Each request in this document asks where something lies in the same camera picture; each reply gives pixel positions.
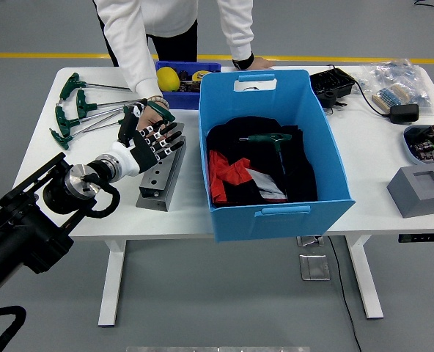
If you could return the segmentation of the person's left hand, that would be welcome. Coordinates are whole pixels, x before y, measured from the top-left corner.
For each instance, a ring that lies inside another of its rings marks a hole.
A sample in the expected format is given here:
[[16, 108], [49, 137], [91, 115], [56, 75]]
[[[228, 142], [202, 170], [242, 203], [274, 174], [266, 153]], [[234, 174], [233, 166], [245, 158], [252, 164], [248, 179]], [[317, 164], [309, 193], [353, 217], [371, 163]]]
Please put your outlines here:
[[233, 60], [232, 63], [238, 70], [267, 70], [274, 66], [272, 61], [254, 55], [240, 61]]

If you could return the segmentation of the person's right hand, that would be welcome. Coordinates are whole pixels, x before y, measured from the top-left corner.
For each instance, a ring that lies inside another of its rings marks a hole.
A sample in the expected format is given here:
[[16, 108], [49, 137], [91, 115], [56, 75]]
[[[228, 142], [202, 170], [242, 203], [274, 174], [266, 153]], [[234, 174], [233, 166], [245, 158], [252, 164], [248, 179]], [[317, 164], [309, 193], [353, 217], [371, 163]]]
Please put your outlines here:
[[160, 120], [162, 120], [161, 115], [153, 110], [150, 106], [147, 106], [139, 118], [139, 123], [136, 129], [138, 131], [142, 131], [148, 126], [156, 124]]

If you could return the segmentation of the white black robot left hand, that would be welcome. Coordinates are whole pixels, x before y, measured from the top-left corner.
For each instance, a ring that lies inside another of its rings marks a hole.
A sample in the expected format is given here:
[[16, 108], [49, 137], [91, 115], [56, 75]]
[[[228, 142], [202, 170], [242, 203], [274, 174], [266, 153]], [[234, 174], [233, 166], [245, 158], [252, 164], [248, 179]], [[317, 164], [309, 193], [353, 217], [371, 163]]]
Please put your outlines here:
[[[160, 113], [162, 120], [138, 131], [139, 118], [147, 106]], [[109, 167], [111, 182], [146, 172], [185, 145], [180, 138], [182, 133], [174, 130], [177, 123], [173, 115], [151, 100], [141, 99], [126, 106], [124, 113], [117, 140], [111, 150], [98, 159]]]

